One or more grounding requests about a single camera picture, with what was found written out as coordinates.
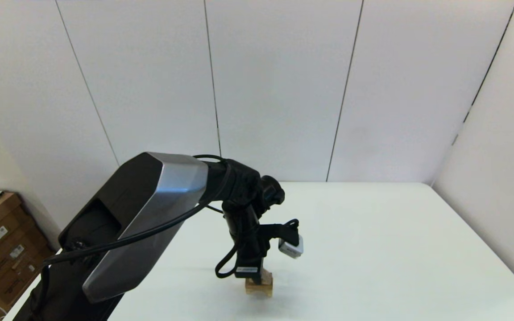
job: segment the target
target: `white table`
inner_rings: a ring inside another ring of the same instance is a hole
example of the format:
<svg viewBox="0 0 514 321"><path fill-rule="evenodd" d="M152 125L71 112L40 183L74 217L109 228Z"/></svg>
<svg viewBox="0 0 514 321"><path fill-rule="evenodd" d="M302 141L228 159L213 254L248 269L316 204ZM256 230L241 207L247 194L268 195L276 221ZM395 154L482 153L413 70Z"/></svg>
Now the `white table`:
<svg viewBox="0 0 514 321"><path fill-rule="evenodd" d="M285 203L261 222L298 218L305 253L294 260L272 244L272 298L245 295L241 279L216 278L232 241L221 215L204 210L109 320L514 320L514 275L430 187L282 185Z"/></svg>

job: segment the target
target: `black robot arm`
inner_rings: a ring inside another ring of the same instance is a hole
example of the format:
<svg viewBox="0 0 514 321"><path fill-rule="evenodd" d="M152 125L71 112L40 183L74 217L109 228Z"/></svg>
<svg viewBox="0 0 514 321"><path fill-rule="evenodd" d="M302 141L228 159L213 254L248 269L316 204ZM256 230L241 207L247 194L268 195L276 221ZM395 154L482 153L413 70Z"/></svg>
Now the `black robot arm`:
<svg viewBox="0 0 514 321"><path fill-rule="evenodd" d="M214 158L219 162L202 162ZM183 221L223 201L237 253L235 274L261 282L269 240L298 257L298 221L260 225L259 218L284 200L272 177L231 159L211 155L145 152L110 177L59 235L62 253L43 262L41 281L15 321L105 321L124 292L155 265Z"/></svg>
<svg viewBox="0 0 514 321"><path fill-rule="evenodd" d="M283 203L285 192L279 182L235 160L225 159L220 163L208 164L207 191L215 190L224 177L227 166L231 175L222 192L214 201L223 201L223 217L226 219L234 247L230 254L216 266L216 276L225 278L235 274L236 278L250 278L255 284L261 284L263 258L270 249L270 240L279 238L279 250L297 258L302 254L302 238L298 235L298 220L286 224L259 224L261 216L272 206ZM232 270L221 273L220 269L236 252L237 259Z"/></svg>

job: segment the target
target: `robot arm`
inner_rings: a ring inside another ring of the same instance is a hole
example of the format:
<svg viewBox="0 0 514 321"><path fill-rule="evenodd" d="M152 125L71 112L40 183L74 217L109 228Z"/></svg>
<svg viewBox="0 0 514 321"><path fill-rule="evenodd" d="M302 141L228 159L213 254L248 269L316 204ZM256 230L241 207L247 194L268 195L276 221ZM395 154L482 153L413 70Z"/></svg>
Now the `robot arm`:
<svg viewBox="0 0 514 321"><path fill-rule="evenodd" d="M230 253L237 253L230 272L220 272L229 255L216 266L218 277L234 274L261 284L271 238L280 238L282 252L300 256L297 220L259 224L271 205L284 200L279 183L231 159L198 159L208 157L218 158L145 152L120 166L61 232L63 253L45 260L41 282L15 320L107 320L183 221L211 201L223 201L234 240Z"/></svg>

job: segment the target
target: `black cable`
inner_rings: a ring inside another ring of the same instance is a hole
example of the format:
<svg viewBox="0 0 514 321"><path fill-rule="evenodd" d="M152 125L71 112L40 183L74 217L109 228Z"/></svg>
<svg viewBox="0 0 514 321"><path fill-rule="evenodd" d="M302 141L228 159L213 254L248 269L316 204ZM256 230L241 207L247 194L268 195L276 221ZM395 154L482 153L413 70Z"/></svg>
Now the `black cable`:
<svg viewBox="0 0 514 321"><path fill-rule="evenodd" d="M222 210L220 210L220 209L216 209L216 208L215 208L215 207L213 207L213 206L208 205L208 206L206 206L206 207L207 207L208 209L212 210L212 211L216 211L217 213L221 213L221 214L223 214L223 211L222 211Z"/></svg>
<svg viewBox="0 0 514 321"><path fill-rule="evenodd" d="M231 258L235 254L235 252L237 252L237 248L239 247L239 240L240 240L240 238L237 238L237 240L235 241L235 244L233 244L233 247L231 248L231 250L227 253L227 255L224 258L222 258L222 260L218 263L218 265L216 265L216 276L218 278L224 279L227 276L230 276L235 273L235 269L237 268L237 266L235 266L235 265L229 272L220 273L220 270L221 270L221 268L223 268L223 266L227 262L229 262L229 260L231 260Z"/></svg>
<svg viewBox="0 0 514 321"><path fill-rule="evenodd" d="M110 242L107 244L100 244L91 246L88 248L84 248L81 250L73 250L70 252L65 252L61 254L57 254L54 256L51 256L50 258L47 258L43 260L43 267L41 268L41 292L39 293L39 297L37 298L37 304L35 306L31 305L31 317L33 319L37 318L36 313L39 312L41 309L41 306L43 304L43 299L45 299L47 292L49 290L49 265L75 260L79 258L83 258L86 256L90 256L93 254L99 254L102 252L106 252L109 250L114 250L115 248L119 248L128 244L132 244L134 242L138 242L139 240L143 240L145 238L148 238L150 236L153 236L159 232L163 232L169 228L172 228L176 226L177 224L182 223L186 219L192 217L194 214L201 211L204 207L208 206L212 200L217 197L222 192L222 189L225 187L229 176L231 175L231 166L227 164L226 160L222 157L216 156L216 155L195 155L194 158L212 158L217 159L220 162L224 162L226 164L226 172L225 175L220 182L219 187L216 189L214 193L210 197L207 198L207 201L199 203L197 206L195 206L193 209L186 211L185 213L181 214L179 217L176 217L174 219L171 219L170 221L167 221L166 223L160 224L158 226L155 226L153 228L150 228L148 230L145 230L143 232L136 233L131 236L127 236L126 238L122 238L120 240L116 240L114 242Z"/></svg>

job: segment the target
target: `wooden block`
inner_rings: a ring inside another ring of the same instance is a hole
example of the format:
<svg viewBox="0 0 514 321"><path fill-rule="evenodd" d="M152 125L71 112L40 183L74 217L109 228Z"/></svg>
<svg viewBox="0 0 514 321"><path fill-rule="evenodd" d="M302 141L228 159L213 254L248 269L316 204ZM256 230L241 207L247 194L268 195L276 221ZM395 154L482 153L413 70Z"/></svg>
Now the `wooden block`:
<svg viewBox="0 0 514 321"><path fill-rule="evenodd" d="M261 284L257 285L252 279L245 279L245 293L263 292L268 297L273 296L273 273L261 269Z"/></svg>

